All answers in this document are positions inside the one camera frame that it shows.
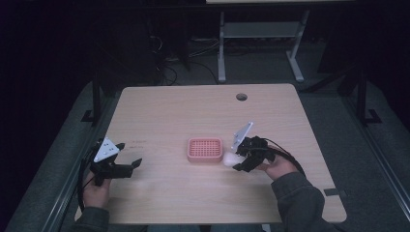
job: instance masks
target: gray sleeve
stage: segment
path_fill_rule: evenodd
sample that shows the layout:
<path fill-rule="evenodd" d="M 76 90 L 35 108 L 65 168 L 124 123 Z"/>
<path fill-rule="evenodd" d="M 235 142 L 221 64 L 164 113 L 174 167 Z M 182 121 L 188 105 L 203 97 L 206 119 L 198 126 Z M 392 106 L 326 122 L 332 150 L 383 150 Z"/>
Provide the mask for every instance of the gray sleeve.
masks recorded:
<path fill-rule="evenodd" d="M 299 172 L 286 174 L 272 183 L 278 210 L 286 231 L 337 231 L 322 218 L 325 198 Z"/>
<path fill-rule="evenodd" d="M 86 207 L 81 217 L 72 226 L 71 231 L 75 232 L 105 232 L 108 230 L 109 211 Z"/>

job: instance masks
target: table hole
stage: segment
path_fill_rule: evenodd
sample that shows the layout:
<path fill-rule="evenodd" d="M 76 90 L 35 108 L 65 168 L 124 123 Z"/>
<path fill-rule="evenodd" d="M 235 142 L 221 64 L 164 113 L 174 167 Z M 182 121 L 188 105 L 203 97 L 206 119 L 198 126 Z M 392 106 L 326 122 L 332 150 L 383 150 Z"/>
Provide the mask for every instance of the table hole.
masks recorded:
<path fill-rule="evenodd" d="M 236 95 L 236 99 L 237 99 L 238 101 L 241 101 L 241 102 L 246 101 L 247 98 L 248 98 L 248 95 L 243 94 L 243 93 Z"/>

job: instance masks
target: wooden table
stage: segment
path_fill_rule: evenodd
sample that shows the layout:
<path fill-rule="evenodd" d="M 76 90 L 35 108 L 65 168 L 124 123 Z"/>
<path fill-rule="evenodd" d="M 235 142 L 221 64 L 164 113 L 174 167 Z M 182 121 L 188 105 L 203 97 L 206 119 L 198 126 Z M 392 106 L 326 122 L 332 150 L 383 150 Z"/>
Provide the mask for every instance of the wooden table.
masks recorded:
<path fill-rule="evenodd" d="M 248 99 L 238 101 L 240 93 Z M 290 84 L 127 88 L 107 137 L 126 143 L 116 163 L 143 161 L 130 179 L 112 181 L 110 223 L 280 221 L 272 181 L 264 172 L 187 160 L 190 138 L 219 137 L 229 151 L 233 133 L 248 121 L 254 122 L 248 136 L 276 141 L 296 157 L 322 192 L 335 187 Z M 344 221 L 339 196 L 325 198 L 324 219 Z"/>

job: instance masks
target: hand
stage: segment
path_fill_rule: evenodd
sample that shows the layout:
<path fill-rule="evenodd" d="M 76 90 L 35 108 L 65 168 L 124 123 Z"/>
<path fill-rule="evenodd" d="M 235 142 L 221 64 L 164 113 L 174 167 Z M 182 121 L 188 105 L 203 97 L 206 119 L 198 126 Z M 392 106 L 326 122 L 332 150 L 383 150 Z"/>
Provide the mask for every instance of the hand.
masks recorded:
<path fill-rule="evenodd" d="M 273 181 L 288 173 L 298 172 L 292 162 L 281 156 L 276 156 L 274 161 L 269 161 L 269 164 L 261 163 L 256 169 L 265 171 Z"/>
<path fill-rule="evenodd" d="M 94 181 L 94 173 L 90 171 L 84 183 L 88 183 L 83 191 L 83 200 L 85 207 L 105 208 L 109 198 L 109 185 L 111 179 L 103 180 L 100 187 L 96 186 Z"/>

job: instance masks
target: red basket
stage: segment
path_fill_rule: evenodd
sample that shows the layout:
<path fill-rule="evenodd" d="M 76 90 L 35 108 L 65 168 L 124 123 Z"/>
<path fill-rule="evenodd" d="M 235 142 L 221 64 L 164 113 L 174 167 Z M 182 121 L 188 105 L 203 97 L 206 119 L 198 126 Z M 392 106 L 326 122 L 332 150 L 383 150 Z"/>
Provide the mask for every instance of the red basket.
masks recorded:
<path fill-rule="evenodd" d="M 188 144 L 190 162 L 220 162 L 222 141 L 218 138 L 192 138 Z"/>

